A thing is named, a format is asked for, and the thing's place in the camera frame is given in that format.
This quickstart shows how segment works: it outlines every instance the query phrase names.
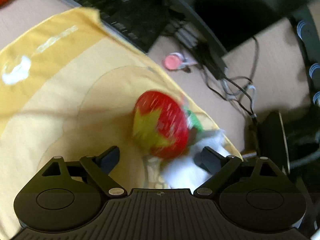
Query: pink round object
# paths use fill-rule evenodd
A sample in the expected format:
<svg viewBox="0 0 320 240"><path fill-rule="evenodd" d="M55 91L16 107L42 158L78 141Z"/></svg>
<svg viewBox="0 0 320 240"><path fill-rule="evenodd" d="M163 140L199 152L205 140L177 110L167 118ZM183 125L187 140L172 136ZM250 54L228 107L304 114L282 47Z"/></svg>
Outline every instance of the pink round object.
<svg viewBox="0 0 320 240"><path fill-rule="evenodd" d="M169 70L175 70L182 64L182 59L177 55L168 55L164 60L164 65Z"/></svg>

